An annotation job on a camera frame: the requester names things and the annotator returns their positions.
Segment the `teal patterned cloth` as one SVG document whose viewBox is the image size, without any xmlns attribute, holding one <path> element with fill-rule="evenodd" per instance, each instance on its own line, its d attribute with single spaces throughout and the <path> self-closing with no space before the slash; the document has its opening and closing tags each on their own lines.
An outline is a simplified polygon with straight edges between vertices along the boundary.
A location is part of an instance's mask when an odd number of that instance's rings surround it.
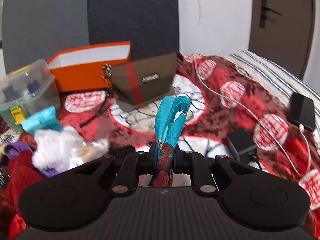
<svg viewBox="0 0 320 240">
<path fill-rule="evenodd" d="M 191 100 L 186 96 L 165 96 L 157 111 L 155 119 L 156 136 L 156 170 L 154 187 L 168 187 L 170 175 L 175 169 L 178 139 L 183 129 Z"/>
</svg>

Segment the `black power adapter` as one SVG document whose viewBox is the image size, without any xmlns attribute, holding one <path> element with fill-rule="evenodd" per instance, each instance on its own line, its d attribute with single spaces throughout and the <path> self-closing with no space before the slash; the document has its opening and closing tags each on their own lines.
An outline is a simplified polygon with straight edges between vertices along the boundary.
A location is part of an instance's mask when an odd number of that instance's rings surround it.
<svg viewBox="0 0 320 240">
<path fill-rule="evenodd" d="M 239 162 L 249 164 L 256 163 L 259 168 L 260 163 L 257 158 L 257 145 L 250 135 L 241 127 L 227 134 L 228 148 L 232 156 Z"/>
</svg>

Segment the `brown handbag red stripe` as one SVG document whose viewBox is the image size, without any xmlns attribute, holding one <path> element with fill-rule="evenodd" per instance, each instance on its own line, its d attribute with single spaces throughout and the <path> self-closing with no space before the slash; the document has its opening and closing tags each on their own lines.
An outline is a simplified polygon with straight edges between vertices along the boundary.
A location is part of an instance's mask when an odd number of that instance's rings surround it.
<svg viewBox="0 0 320 240">
<path fill-rule="evenodd" d="M 103 65 L 103 80 L 124 112 L 174 95 L 176 66 L 184 57 L 173 52 L 116 66 Z"/>
</svg>

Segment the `red floral blanket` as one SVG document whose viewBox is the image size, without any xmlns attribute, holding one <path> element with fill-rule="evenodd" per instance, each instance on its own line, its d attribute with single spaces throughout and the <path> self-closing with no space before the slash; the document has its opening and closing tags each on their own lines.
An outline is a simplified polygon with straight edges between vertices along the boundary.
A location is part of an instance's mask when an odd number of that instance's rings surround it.
<svg viewBox="0 0 320 240">
<path fill-rule="evenodd" d="M 304 209 L 311 199 L 308 193 L 300 191 L 288 210 L 276 213 L 249 204 L 244 194 L 259 182 L 257 171 L 221 157 L 227 134 L 241 127 L 255 140 L 272 178 L 302 189 L 288 161 L 259 126 L 264 121 L 299 169 L 306 169 L 307 147 L 298 129 L 285 120 L 286 107 L 259 83 L 237 72 L 231 62 L 219 57 L 213 61 L 217 66 L 208 79 L 208 90 L 200 84 L 192 62 L 179 63 L 177 71 L 199 87 L 190 96 L 193 120 L 183 128 L 182 145 L 199 146 L 207 150 L 206 159 L 214 158 L 210 170 L 220 193 L 206 197 L 195 187 L 137 188 L 128 196 L 112 198 L 99 218 L 79 230 L 49 232 L 27 226 L 14 239 L 317 239 L 318 211 L 305 212 L 304 224 L 288 230 L 266 227 Z"/>
</svg>

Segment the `teal tissue packet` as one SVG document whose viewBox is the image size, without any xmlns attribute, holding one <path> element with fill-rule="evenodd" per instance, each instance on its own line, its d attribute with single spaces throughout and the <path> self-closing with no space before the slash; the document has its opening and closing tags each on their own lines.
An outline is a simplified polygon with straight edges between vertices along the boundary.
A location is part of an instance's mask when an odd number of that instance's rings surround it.
<svg viewBox="0 0 320 240">
<path fill-rule="evenodd" d="M 36 131 L 41 129 L 52 129 L 62 132 L 63 127 L 56 117 L 56 109 L 54 106 L 47 107 L 37 113 L 26 118 L 21 126 L 23 130 L 30 135 L 34 135 Z"/>
</svg>

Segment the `orange cardboard box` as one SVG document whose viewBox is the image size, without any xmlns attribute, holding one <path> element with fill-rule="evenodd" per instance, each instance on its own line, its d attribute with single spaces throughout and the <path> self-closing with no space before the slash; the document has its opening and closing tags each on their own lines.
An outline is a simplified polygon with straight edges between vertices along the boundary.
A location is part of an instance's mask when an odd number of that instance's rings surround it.
<svg viewBox="0 0 320 240">
<path fill-rule="evenodd" d="M 67 49 L 53 55 L 47 63 L 58 92 L 63 93 L 105 88 L 101 67 L 130 61 L 131 43 L 126 41 Z"/>
</svg>

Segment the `striped bed sheet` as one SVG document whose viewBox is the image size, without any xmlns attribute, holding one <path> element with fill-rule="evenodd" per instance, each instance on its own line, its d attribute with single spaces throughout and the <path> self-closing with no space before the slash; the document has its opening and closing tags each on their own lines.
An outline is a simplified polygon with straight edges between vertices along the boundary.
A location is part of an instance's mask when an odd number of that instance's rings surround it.
<svg viewBox="0 0 320 240">
<path fill-rule="evenodd" d="M 248 50 L 229 54 L 226 59 L 245 70 L 253 80 L 259 82 L 286 106 L 293 92 L 311 98 L 314 103 L 315 118 L 319 122 L 319 94 L 289 71 Z"/>
</svg>

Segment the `black smartphone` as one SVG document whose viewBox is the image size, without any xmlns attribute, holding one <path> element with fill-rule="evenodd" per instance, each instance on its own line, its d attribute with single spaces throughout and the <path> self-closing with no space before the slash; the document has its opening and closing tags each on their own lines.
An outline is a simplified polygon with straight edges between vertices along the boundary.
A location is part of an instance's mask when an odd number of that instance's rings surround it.
<svg viewBox="0 0 320 240">
<path fill-rule="evenodd" d="M 287 111 L 287 121 L 297 127 L 302 125 L 308 132 L 316 128 L 315 108 L 311 98 L 297 92 L 293 92 Z"/>
</svg>

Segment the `red knitted cloth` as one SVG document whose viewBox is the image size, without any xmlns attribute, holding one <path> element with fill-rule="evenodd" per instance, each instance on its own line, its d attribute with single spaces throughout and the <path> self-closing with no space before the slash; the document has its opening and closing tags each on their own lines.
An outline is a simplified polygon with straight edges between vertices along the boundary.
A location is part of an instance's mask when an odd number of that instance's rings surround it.
<svg viewBox="0 0 320 240">
<path fill-rule="evenodd" d="M 35 171 L 31 156 L 30 150 L 22 150 L 9 161 L 10 178 L 5 189 L 1 190 L 1 237 L 5 239 L 14 239 L 26 229 L 18 209 L 19 196 L 26 187 L 43 179 Z"/>
</svg>

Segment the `dark blue felt panel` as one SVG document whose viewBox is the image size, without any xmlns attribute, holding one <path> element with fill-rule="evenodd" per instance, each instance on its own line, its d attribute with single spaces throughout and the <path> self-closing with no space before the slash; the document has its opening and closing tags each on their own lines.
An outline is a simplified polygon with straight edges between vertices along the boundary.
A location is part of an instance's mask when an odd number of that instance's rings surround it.
<svg viewBox="0 0 320 240">
<path fill-rule="evenodd" d="M 179 50 L 178 0 L 87 0 L 90 44 L 131 43 L 134 61 Z"/>
</svg>

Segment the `clear plastic storage box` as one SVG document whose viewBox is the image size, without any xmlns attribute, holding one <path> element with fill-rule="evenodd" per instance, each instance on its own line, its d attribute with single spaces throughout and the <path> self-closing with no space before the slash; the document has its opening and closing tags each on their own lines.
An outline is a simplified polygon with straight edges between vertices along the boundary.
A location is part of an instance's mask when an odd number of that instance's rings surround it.
<svg viewBox="0 0 320 240">
<path fill-rule="evenodd" d="M 45 60 L 37 60 L 1 79 L 1 117 L 17 134 L 29 116 L 50 106 L 61 108 L 55 77 Z"/>
</svg>

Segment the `purple cloth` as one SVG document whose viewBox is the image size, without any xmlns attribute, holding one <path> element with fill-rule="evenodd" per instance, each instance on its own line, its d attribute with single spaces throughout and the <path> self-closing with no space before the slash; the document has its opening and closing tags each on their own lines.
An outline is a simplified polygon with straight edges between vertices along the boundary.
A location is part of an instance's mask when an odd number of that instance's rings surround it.
<svg viewBox="0 0 320 240">
<path fill-rule="evenodd" d="M 9 159 L 17 158 L 19 157 L 20 153 L 22 151 L 28 151 L 31 153 L 31 158 L 29 160 L 29 163 L 31 163 L 32 168 L 41 176 L 44 178 L 49 178 L 52 176 L 55 176 L 59 174 L 57 170 L 55 169 L 48 169 L 48 170 L 39 170 L 35 166 L 33 166 L 32 163 L 32 156 L 33 156 L 33 150 L 30 148 L 29 145 L 27 145 L 25 142 L 17 141 L 17 142 L 11 142 L 4 146 L 3 153 L 5 156 L 7 156 Z"/>
</svg>

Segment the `grey felt panel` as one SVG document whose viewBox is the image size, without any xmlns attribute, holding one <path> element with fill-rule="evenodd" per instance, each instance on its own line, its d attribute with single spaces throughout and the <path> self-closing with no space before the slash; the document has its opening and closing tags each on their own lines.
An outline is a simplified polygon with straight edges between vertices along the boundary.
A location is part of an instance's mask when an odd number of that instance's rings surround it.
<svg viewBox="0 0 320 240">
<path fill-rule="evenodd" d="M 5 72 L 89 44 L 87 0 L 3 0 Z"/>
</svg>

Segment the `brown door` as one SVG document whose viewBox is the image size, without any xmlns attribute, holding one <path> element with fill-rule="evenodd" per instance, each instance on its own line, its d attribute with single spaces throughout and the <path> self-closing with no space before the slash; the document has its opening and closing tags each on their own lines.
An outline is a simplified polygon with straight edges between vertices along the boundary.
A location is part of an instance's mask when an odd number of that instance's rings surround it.
<svg viewBox="0 0 320 240">
<path fill-rule="evenodd" d="M 314 0 L 267 0 L 267 6 L 282 16 L 268 12 L 265 28 L 259 28 L 261 0 L 252 0 L 248 49 L 302 79 L 313 39 Z"/>
</svg>

